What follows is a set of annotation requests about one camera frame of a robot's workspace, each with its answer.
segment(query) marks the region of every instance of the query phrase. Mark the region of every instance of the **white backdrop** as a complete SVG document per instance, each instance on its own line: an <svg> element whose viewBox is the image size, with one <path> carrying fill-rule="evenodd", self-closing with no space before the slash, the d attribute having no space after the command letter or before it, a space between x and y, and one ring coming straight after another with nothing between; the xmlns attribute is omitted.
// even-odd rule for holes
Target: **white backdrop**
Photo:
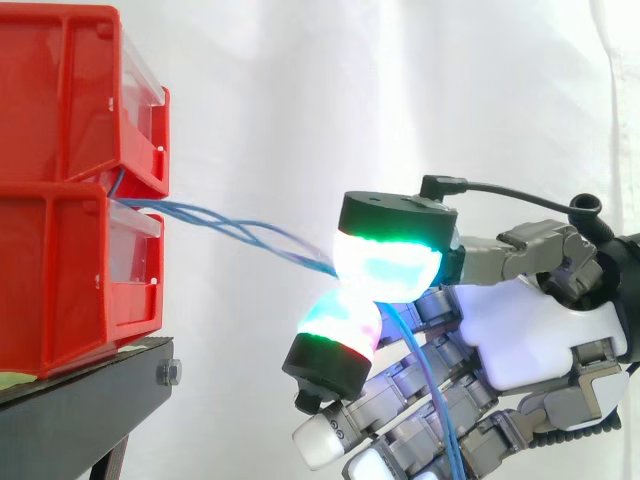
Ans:
<svg viewBox="0 0 640 480"><path fill-rule="evenodd" d="M346 190L411 193L439 173L562 202L589 191L618 231L640 230L631 1L112 3L172 92L173 199L328 250ZM554 216L483 194L451 204L473 235ZM166 279L162 333L184 376L131 435L122 478L340 478L341 464L311 473L298 457L304 417L280 372L330 280L172 221ZM520 454L491 478L640 479L640 412L627 399L622 414L622 432Z"/></svg>

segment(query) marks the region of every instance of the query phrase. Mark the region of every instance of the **screw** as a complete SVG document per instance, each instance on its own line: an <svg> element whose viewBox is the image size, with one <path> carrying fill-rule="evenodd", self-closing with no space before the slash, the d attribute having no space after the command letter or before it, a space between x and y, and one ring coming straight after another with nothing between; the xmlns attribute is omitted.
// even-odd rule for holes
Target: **screw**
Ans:
<svg viewBox="0 0 640 480"><path fill-rule="evenodd" d="M178 359L164 360L158 366L157 379L159 385L176 386L182 378L182 362Z"/></svg>

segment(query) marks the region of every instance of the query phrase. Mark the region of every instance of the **stacked red bins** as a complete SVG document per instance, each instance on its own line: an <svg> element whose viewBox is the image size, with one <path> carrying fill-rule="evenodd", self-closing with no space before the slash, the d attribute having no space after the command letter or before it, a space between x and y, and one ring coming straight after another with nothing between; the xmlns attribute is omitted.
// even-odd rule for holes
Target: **stacked red bins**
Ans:
<svg viewBox="0 0 640 480"><path fill-rule="evenodd" d="M169 93L103 6L0 3L0 372L46 378L162 326Z"/></svg>

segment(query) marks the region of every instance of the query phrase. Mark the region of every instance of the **green led light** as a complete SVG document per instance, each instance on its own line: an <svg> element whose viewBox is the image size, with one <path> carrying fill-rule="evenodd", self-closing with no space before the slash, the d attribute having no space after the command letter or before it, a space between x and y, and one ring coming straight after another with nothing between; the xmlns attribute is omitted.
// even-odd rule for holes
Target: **green led light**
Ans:
<svg viewBox="0 0 640 480"><path fill-rule="evenodd" d="M298 325L298 333L339 342L369 360L373 360L381 331L382 319L375 304L344 289L322 296Z"/></svg>
<svg viewBox="0 0 640 480"><path fill-rule="evenodd" d="M376 302L409 303L431 286L442 253L419 243L378 242L338 231L333 260L345 286Z"/></svg>

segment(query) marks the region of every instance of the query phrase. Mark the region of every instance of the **blue cable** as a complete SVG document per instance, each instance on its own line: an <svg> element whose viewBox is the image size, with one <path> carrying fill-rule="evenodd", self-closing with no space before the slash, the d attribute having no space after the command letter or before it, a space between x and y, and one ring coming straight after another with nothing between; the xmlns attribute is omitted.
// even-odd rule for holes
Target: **blue cable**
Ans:
<svg viewBox="0 0 640 480"><path fill-rule="evenodd" d="M115 182L113 182L113 185L109 189L109 193L107 193L107 197L111 198L116 194L116 192L118 191L118 188L120 188L120 184L122 183L123 178L124 178L124 168L121 168L120 172L118 172L118 176L116 177Z"/></svg>
<svg viewBox="0 0 640 480"><path fill-rule="evenodd" d="M122 182L122 178L124 177L124 169L118 175L118 178L114 182L113 186L109 190L109 196L112 197L115 195L120 183ZM337 278L336 271L334 267L331 265L328 258L322 254L322 252L315 248L313 245L308 242L292 235L285 230L282 230L275 225L271 225L264 222L254 221L254 220L231 220L223 215L220 215L212 210L208 210L206 208L198 207L195 205L189 205L185 203L179 202L170 202L165 200L140 200L140 199L119 199L121 203L127 205L129 207L142 207L142 208L153 208L161 213L165 213L170 215L178 220L184 221L186 223L190 223L192 225L204 226L211 228L217 232L228 235L235 240L239 240L248 245L252 245L258 248L263 248L271 253L289 260L293 263L296 263L305 268L309 268L311 270L325 273L334 278ZM203 215L212 217L215 221L206 220L204 218L198 217L189 213L188 211L201 213ZM236 229L239 233L232 232L227 230L226 226L232 227ZM293 252L283 251L277 248L273 248L270 245L264 243L258 237L253 235L245 226L253 226L264 228L267 230L271 230L276 232L292 241L297 243L299 246L303 247L307 252L311 253L315 258L308 258L303 255L299 255ZM400 332L404 338L405 343L409 347L409 350L415 356L418 364L422 368L422 371L425 375L425 379L427 382L427 386L429 387L429 391L431 392L433 403L436 409L436 413L438 418L440 419L440 424L442 427L443 441L445 443L447 456L449 458L449 464L451 466L451 472L454 480L466 480L466 475L464 471L464 464L462 463L462 457L460 455L460 448L458 446L458 439L455 434L455 429L451 423L451 418L449 416L449 411L447 409L446 402L442 398L442 394L438 389L438 386L435 385L433 381L433 372L431 371L431 367L429 362L427 361L424 352L419 347L411 329L404 322L402 317L398 315L395 308L393 306L386 303L377 303L382 311L387 313L396 324L396 326L400 329Z"/></svg>
<svg viewBox="0 0 640 480"><path fill-rule="evenodd" d="M208 210L206 208L197 207L194 205L189 205L184 203L178 203L178 202L169 202L164 200L139 200L139 199L132 199L132 198L119 199L119 201L122 204L127 205L129 207L153 208L154 210L165 213L167 215L177 218L178 220L190 223L192 225L211 228L217 232L224 233L225 235L229 235L235 240L239 240L248 245L252 245L252 246L263 248L267 251L270 251L271 253L281 258L284 258L286 260L289 260L293 263L296 263L297 265L300 265L305 268L309 268L311 270L315 270L321 273L325 273L333 277L336 276L335 269L333 268L333 266L330 265L330 263L326 261L326 256L323 255L319 249L312 247L308 242L296 237L295 235L285 232L284 230L274 225L270 225L264 222L258 222L254 220L234 221L216 212ZM211 221L205 220L196 215L192 215L188 212L185 212L183 211L183 209L208 215L210 217L215 218L217 221L211 222ZM292 239L293 241L295 241L297 244L299 244L306 250L310 251L312 255L316 257L320 257L320 259L308 258L303 255L298 255L296 253L273 248L270 245L264 243L255 235L253 235L249 230L247 230L244 227L244 225L267 228L274 232L280 233L285 237ZM239 230L242 233L242 235L239 235L236 232L231 232L226 228L224 228L224 226L233 227Z"/></svg>
<svg viewBox="0 0 640 480"><path fill-rule="evenodd" d="M427 381L427 386L429 387L429 391L431 392L436 413L438 415L438 418L440 419L440 424L442 427L442 437L447 450L447 457L451 466L452 476L455 480L465 480L466 475L464 471L464 464L462 463L462 457L460 455L460 448L458 446L458 438L455 434L455 429L451 424L451 419L449 417L449 411L447 409L446 402L442 398L442 394L440 393L438 386L433 380L434 375L431 371L429 362L424 355L424 352L418 345L418 342L413 336L413 333L404 322L402 317L400 317L396 309L387 303L376 304L393 320L394 324L400 329L400 333L402 334L404 341L409 347L409 350L411 351L411 353L413 353L418 364L422 368L425 379Z"/></svg>

